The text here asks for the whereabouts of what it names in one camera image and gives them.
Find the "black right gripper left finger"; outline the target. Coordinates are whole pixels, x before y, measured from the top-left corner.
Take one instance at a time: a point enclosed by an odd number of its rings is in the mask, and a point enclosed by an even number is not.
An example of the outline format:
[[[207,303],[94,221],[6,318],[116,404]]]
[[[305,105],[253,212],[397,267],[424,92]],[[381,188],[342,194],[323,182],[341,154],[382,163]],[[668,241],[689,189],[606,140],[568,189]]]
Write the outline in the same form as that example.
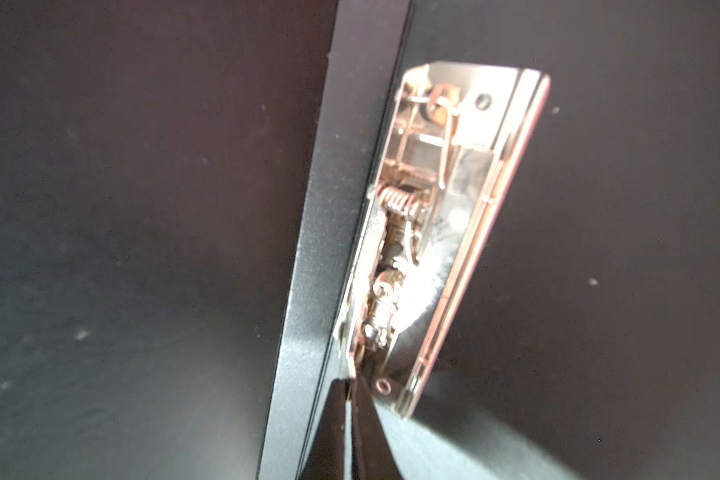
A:
[[[301,480],[341,480],[345,476],[347,379],[333,380],[328,389]]]

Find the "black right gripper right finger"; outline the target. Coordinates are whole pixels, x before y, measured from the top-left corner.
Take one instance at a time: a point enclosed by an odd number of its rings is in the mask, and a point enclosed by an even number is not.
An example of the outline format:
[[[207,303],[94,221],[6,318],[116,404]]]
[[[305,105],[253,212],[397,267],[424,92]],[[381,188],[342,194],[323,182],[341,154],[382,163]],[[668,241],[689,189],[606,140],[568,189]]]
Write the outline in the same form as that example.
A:
[[[352,381],[352,478],[402,480],[378,416],[371,388],[363,377]]]

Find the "teal clip folder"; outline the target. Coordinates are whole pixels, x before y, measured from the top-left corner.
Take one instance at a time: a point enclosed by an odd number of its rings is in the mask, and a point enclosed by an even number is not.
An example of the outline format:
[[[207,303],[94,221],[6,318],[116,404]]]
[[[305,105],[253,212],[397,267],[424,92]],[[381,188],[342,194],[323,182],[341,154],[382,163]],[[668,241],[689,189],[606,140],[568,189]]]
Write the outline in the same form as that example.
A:
[[[0,1],[0,479],[287,479],[394,1]],[[419,1],[545,109],[408,479],[720,479],[720,1]]]

